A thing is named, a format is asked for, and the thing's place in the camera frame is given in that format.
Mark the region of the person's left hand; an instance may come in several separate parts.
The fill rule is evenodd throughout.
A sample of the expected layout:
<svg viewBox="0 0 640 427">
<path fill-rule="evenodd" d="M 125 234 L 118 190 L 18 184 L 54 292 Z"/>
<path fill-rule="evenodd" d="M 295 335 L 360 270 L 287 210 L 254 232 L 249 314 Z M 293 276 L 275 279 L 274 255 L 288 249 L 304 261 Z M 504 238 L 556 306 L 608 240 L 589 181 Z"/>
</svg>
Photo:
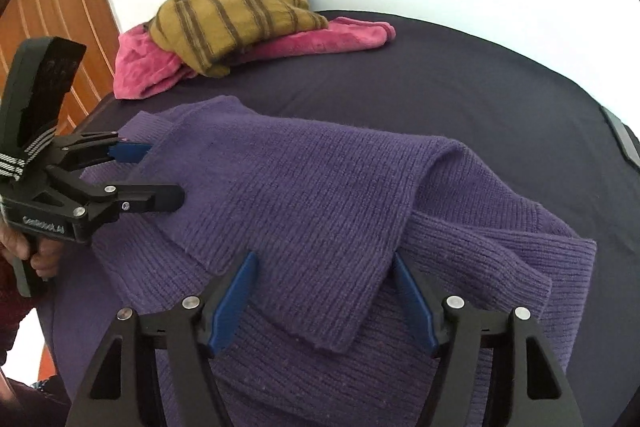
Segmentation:
<svg viewBox="0 0 640 427">
<path fill-rule="evenodd" d="M 58 265 L 63 254 L 63 244 L 52 239 L 37 239 L 30 246 L 26 236 L 1 223 L 1 256 L 12 265 L 15 259 L 28 261 L 38 277 L 50 279 L 58 275 Z"/>
</svg>

